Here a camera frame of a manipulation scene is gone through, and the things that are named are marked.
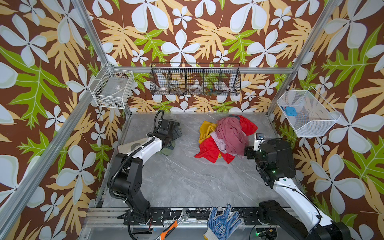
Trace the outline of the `orange handled wrench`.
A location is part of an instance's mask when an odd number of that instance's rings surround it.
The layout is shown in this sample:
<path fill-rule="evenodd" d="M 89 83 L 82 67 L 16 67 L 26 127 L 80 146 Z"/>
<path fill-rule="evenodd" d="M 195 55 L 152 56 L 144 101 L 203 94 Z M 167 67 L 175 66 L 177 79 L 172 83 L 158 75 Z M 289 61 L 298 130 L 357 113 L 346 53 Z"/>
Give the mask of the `orange handled wrench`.
<path fill-rule="evenodd" d="M 187 214 L 189 208 L 182 209 L 180 217 L 174 221 L 170 226 L 168 226 L 157 238 L 156 240 L 164 240 L 167 236 L 171 234 L 171 232 L 183 221 L 189 218 L 190 214 Z"/>

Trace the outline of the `blue dotted work glove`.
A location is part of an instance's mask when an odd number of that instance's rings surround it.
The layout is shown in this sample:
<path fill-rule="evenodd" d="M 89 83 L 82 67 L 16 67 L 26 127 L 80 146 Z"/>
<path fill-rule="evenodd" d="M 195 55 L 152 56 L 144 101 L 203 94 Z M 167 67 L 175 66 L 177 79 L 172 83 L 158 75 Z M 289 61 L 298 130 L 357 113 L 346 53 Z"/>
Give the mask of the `blue dotted work glove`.
<path fill-rule="evenodd" d="M 203 234 L 205 240 L 227 240 L 243 223 L 238 211 L 231 213 L 232 206 L 227 204 L 221 215 L 217 215 L 218 207 L 212 207 L 207 231 Z"/>

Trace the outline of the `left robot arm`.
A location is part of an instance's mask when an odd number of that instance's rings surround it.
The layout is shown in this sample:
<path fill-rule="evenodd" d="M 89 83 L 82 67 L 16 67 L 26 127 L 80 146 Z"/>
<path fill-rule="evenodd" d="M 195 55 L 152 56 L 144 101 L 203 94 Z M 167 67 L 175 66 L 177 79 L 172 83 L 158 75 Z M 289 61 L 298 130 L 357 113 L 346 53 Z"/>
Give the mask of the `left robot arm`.
<path fill-rule="evenodd" d="M 141 192 L 143 166 L 153 155 L 172 147 L 172 142 L 182 136 L 180 123 L 164 119 L 164 113 L 163 110 L 157 112 L 154 129 L 142 144 L 134 144 L 128 151 L 125 146 L 119 146 L 108 178 L 110 196 L 123 201 L 129 207 L 130 219 L 139 224 L 146 224 L 151 212 L 151 204 Z"/>

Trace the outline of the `blue object in basket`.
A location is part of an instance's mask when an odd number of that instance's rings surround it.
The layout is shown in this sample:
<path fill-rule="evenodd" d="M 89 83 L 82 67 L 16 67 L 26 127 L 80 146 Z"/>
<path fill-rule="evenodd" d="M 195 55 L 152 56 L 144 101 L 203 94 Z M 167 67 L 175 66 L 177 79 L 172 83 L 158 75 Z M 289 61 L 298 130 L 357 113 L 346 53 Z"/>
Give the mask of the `blue object in basket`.
<path fill-rule="evenodd" d="M 282 110 L 288 117 L 296 117 L 298 115 L 294 107 L 282 107 Z"/>

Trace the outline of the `yellow cloth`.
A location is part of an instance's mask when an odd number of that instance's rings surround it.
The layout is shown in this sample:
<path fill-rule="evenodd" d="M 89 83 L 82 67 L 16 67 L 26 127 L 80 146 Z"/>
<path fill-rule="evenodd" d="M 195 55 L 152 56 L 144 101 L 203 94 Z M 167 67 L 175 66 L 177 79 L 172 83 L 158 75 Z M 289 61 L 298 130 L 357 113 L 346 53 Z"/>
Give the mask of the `yellow cloth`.
<path fill-rule="evenodd" d="M 211 123 L 208 121 L 204 121 L 202 125 L 200 126 L 200 136 L 199 136 L 199 143 L 201 144 L 204 142 L 206 139 L 211 137 L 211 133 L 215 132 L 217 128 L 216 123 Z"/>

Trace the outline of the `dusty pink ribbed cloth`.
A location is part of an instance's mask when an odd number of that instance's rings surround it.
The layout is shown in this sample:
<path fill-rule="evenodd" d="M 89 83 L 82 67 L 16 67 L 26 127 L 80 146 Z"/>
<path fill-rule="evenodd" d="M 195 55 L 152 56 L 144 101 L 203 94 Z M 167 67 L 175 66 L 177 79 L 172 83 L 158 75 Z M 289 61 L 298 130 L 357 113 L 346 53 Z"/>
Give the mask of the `dusty pink ribbed cloth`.
<path fill-rule="evenodd" d="M 240 121 L 235 117 L 225 117 L 218 121 L 216 128 L 218 139 L 226 144 L 229 154 L 244 155 L 245 147 L 248 145 L 248 137 L 243 132 Z"/>

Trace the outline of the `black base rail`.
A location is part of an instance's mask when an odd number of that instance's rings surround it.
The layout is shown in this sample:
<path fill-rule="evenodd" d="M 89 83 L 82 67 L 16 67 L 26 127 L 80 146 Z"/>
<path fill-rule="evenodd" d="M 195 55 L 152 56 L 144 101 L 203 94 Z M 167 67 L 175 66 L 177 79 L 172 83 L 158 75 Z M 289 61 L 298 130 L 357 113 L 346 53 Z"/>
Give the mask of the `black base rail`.
<path fill-rule="evenodd" d="M 130 226 L 168 226 L 174 221 L 179 220 L 184 213 L 190 222 L 204 222 L 209 219 L 211 208 L 149 208 L 145 216 L 141 218 L 138 213 L 127 211 L 118 217 L 124 221 L 124 225 Z M 239 218 L 244 220 L 246 226 L 261 226 L 262 222 L 258 218 L 258 207 L 233 207 L 231 212 L 239 212 Z"/>

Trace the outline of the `light pink cloth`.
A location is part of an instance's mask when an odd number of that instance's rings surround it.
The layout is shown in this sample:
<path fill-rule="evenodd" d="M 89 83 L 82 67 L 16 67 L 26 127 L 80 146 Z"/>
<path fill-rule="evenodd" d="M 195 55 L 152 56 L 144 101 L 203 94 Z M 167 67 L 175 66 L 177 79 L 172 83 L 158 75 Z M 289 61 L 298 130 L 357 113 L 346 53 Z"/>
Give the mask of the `light pink cloth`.
<path fill-rule="evenodd" d="M 226 150 L 226 143 L 224 140 L 222 139 L 219 139 L 218 136 L 217 136 L 217 133 L 216 132 L 212 132 L 210 133 L 210 136 L 214 139 L 218 149 L 220 150 L 220 152 L 224 153 L 224 154 L 227 154 L 227 150 Z"/>

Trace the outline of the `beige work glove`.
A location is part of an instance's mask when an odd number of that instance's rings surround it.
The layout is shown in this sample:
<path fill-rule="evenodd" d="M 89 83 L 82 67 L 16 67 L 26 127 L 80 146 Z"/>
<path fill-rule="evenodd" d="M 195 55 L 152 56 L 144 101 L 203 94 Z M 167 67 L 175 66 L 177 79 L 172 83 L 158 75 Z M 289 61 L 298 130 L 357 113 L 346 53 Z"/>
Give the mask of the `beige work glove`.
<path fill-rule="evenodd" d="M 136 150 L 141 145 L 142 144 L 138 141 L 123 144 L 123 145 L 118 146 L 118 152 L 121 154 L 129 154 L 132 151 Z"/>

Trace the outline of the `red cloth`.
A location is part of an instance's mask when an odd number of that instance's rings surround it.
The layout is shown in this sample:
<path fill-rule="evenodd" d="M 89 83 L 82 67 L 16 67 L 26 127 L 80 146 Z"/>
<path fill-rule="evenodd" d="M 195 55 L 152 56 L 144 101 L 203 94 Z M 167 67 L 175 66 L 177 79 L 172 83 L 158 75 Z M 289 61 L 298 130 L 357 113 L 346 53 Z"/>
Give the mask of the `red cloth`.
<path fill-rule="evenodd" d="M 228 117 L 235 117 L 238 118 L 240 121 L 240 125 L 242 127 L 243 132 L 247 135 L 248 140 L 249 136 L 256 133 L 258 130 L 258 127 L 256 124 L 251 122 L 249 119 L 245 118 L 244 116 L 240 115 L 230 115 Z M 204 142 L 202 142 L 199 146 L 200 152 L 195 155 L 197 159 L 205 158 L 206 160 L 210 161 L 211 163 L 215 163 L 219 158 L 223 158 L 224 161 L 227 164 L 230 164 L 236 156 L 240 156 L 237 154 L 224 154 L 220 152 L 218 149 L 214 139 L 212 137 L 206 139 Z"/>

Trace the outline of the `olive green cloth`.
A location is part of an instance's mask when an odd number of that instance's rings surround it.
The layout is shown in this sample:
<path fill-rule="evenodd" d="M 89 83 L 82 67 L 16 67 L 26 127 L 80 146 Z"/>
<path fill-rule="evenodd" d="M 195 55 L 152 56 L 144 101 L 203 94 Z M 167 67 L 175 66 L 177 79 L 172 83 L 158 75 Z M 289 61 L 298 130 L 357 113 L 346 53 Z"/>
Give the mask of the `olive green cloth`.
<path fill-rule="evenodd" d="M 176 147 L 176 139 L 180 138 L 182 135 L 183 134 L 180 128 L 176 128 L 175 130 L 173 130 L 173 137 L 174 137 L 173 140 L 167 146 L 163 147 L 160 150 L 159 154 L 169 156 Z"/>

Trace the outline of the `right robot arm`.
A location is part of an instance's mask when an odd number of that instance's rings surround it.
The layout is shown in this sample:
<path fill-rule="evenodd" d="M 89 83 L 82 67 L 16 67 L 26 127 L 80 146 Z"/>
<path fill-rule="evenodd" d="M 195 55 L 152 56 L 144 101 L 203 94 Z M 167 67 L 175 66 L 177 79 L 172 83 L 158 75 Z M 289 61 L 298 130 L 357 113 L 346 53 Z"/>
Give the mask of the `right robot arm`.
<path fill-rule="evenodd" d="M 295 212 L 288 213 L 277 201 L 259 204 L 259 222 L 276 224 L 295 240 L 350 240 L 351 232 L 342 222 L 323 213 L 297 187 L 291 144 L 283 139 L 255 139 L 245 148 L 245 157 L 254 160 L 265 185 L 278 193 Z"/>

